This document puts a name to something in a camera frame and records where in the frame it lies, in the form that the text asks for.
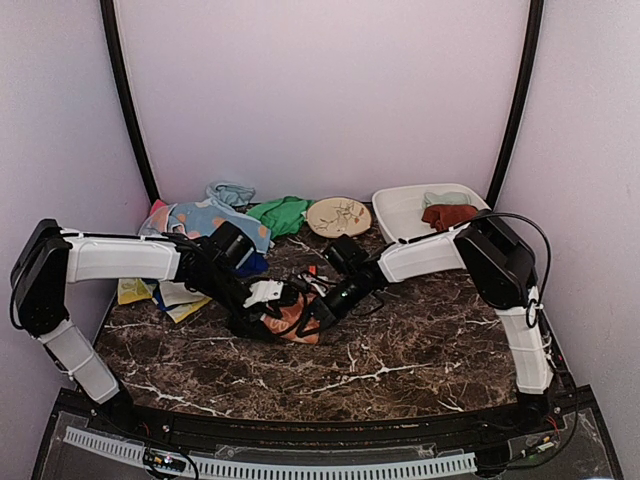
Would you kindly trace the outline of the orange bunny pattern towel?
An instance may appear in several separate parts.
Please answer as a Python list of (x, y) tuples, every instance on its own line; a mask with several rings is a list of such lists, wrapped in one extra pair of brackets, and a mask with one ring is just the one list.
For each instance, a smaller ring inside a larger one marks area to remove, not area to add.
[(305, 345), (320, 341), (320, 323), (311, 313), (312, 302), (323, 293), (322, 282), (312, 267), (290, 275), (276, 300), (268, 302), (276, 316), (263, 315), (261, 321), (275, 337)]

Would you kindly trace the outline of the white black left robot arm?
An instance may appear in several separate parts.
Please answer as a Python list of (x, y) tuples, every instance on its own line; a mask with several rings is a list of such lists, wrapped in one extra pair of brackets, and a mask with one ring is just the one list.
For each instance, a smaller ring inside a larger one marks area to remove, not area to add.
[(168, 282), (201, 293), (229, 313), (233, 329), (257, 338), (269, 335), (263, 318), (278, 316), (294, 298), (282, 280), (249, 279), (236, 270), (254, 252), (253, 242), (225, 224), (214, 234), (126, 235), (65, 229), (54, 219), (37, 223), (11, 271), (11, 320), (38, 341), (61, 371), (97, 407), (120, 436), (141, 427), (123, 382), (94, 347), (95, 320), (103, 315), (120, 279)]

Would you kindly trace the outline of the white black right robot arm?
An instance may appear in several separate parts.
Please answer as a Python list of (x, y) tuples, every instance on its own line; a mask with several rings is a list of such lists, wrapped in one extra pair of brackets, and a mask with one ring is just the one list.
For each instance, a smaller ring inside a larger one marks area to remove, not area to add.
[(368, 253), (343, 235), (324, 251), (342, 280), (304, 304), (294, 332), (307, 337), (325, 331), (364, 298), (405, 280), (464, 269), (480, 298), (496, 311), (516, 367), (516, 386), (528, 396), (510, 413), (521, 434), (534, 432), (549, 416), (543, 395), (551, 386), (551, 340), (542, 315), (547, 279), (536, 273), (531, 247), (507, 224), (507, 213), (480, 211), (446, 231), (400, 239)]

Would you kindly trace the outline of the dark blue towel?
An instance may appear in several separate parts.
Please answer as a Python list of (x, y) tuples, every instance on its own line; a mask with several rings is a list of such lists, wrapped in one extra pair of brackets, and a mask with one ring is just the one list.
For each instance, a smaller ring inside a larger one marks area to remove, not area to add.
[(269, 264), (265, 258), (261, 254), (253, 252), (240, 267), (235, 269), (235, 274), (240, 278), (247, 278), (263, 274), (268, 269)]

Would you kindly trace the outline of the yellow white cloth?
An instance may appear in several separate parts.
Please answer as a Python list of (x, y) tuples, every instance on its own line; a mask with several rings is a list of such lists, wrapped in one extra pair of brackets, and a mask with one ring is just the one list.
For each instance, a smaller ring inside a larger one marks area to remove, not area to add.
[(118, 280), (117, 301), (119, 305), (143, 300), (151, 300), (176, 324), (211, 302), (209, 297), (188, 290), (183, 283), (159, 282), (140, 278)]

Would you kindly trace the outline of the green cloth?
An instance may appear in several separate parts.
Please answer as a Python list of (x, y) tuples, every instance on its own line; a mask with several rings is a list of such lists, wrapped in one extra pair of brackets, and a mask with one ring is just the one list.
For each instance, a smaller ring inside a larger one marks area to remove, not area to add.
[(275, 239), (297, 234), (306, 222), (306, 212), (314, 203), (314, 200), (285, 196), (255, 205), (246, 214), (267, 227), (271, 238)]

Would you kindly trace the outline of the beige round embroidered cloth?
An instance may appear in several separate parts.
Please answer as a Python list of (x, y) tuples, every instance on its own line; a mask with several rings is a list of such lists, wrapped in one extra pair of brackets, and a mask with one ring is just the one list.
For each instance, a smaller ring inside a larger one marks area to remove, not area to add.
[(369, 230), (373, 218), (361, 202), (347, 197), (319, 200), (306, 211), (309, 228), (325, 238), (355, 237)]

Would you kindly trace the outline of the light blue dotted towel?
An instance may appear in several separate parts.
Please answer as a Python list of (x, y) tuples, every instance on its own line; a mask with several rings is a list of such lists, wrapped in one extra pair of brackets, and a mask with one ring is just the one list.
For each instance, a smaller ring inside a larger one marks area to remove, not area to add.
[(162, 233), (179, 233), (195, 239), (211, 235), (225, 222), (230, 222), (248, 236), (259, 254), (267, 253), (271, 246), (269, 228), (214, 198), (160, 206), (143, 222), (139, 234), (159, 236)]

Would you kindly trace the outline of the light blue crumpled cloth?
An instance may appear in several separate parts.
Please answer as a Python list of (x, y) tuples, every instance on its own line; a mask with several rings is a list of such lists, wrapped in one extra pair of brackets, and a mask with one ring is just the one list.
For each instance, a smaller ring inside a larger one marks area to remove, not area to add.
[(233, 183), (211, 183), (205, 193), (209, 198), (230, 207), (244, 207), (248, 205), (256, 195), (256, 190), (252, 187)]

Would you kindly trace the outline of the white plastic tub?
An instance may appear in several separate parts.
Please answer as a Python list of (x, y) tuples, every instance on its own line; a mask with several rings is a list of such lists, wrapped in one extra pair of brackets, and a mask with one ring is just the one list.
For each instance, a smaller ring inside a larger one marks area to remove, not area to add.
[(425, 210), (422, 208), (422, 200), (427, 191), (464, 192), (471, 197), (471, 205), (478, 210), (489, 208), (485, 200), (476, 192), (456, 183), (419, 184), (378, 190), (372, 196), (372, 206), (379, 230), (387, 243), (435, 232), (428, 224), (421, 221)]

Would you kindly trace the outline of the rust brown rolled towel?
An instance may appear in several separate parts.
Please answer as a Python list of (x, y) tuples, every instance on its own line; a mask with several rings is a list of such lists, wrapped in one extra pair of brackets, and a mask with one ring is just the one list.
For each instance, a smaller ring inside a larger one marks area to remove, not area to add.
[(436, 204), (425, 208), (421, 221), (436, 232), (442, 232), (459, 223), (467, 222), (478, 209), (467, 204)]

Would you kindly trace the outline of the small green circuit board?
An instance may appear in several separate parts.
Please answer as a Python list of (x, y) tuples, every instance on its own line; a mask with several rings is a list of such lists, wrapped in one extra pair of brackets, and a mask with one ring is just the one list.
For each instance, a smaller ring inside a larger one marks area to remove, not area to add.
[(157, 473), (183, 473), (187, 466), (184, 460), (153, 449), (147, 449), (143, 452), (142, 462), (147, 469)]

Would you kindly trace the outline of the pale green rolled towel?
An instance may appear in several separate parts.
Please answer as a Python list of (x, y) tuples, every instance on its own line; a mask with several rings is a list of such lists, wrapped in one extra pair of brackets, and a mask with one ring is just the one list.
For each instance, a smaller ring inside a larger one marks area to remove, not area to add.
[(444, 193), (436, 193), (427, 191), (423, 195), (422, 208), (426, 209), (436, 205), (471, 205), (471, 197), (460, 191), (447, 191)]

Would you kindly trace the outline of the black table front rail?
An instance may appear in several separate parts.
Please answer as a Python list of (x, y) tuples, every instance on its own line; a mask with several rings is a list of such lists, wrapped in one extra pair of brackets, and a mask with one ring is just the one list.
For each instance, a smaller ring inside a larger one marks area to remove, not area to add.
[(521, 418), (516, 404), (458, 414), (383, 421), (284, 422), (231, 419), (170, 412), (133, 405), (125, 418), (104, 407), (90, 405), (92, 426), (115, 433), (187, 448), (211, 449), (229, 444), (248, 447), (293, 449), (383, 448), (434, 443), (440, 447), (485, 448), (502, 445), (521, 435), (549, 431), (556, 434), (568, 425), (563, 412)]

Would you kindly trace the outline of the black left corner post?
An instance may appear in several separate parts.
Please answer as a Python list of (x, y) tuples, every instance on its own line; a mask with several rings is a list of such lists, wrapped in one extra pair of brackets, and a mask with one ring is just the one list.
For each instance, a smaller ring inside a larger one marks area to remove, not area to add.
[(120, 37), (116, 5), (112, 0), (100, 0), (99, 5), (112, 76), (119, 99), (121, 113), (134, 154), (138, 174), (142, 181), (147, 199), (150, 204), (153, 204), (160, 199), (160, 193), (152, 171), (136, 107), (134, 105), (133, 94), (124, 58), (124, 50)]

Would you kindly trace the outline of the black corner post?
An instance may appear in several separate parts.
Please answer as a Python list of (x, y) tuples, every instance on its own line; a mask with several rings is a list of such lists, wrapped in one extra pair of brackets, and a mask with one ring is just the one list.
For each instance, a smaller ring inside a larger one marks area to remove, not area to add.
[(134, 105), (133, 94), (124, 58), (124, 50), (120, 37), (116, 5), (112, 0), (100, 0), (99, 5), (112, 76), (119, 99), (121, 113), (134, 154), (138, 174), (142, 181), (147, 199), (150, 204), (153, 204), (160, 199), (160, 193), (152, 171), (136, 107)]
[(506, 180), (515, 148), (536, 59), (545, 2), (531, 0), (523, 40), (523, 48), (503, 139), (496, 159), (485, 202), (495, 208)]

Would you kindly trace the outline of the black right corner post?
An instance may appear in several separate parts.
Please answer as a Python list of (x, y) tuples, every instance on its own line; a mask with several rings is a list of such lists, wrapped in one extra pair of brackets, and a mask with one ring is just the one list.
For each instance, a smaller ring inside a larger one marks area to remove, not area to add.
[(506, 180), (515, 148), (536, 59), (545, 2), (531, 0), (523, 40), (523, 48), (503, 139), (496, 159), (485, 202), (495, 208)]

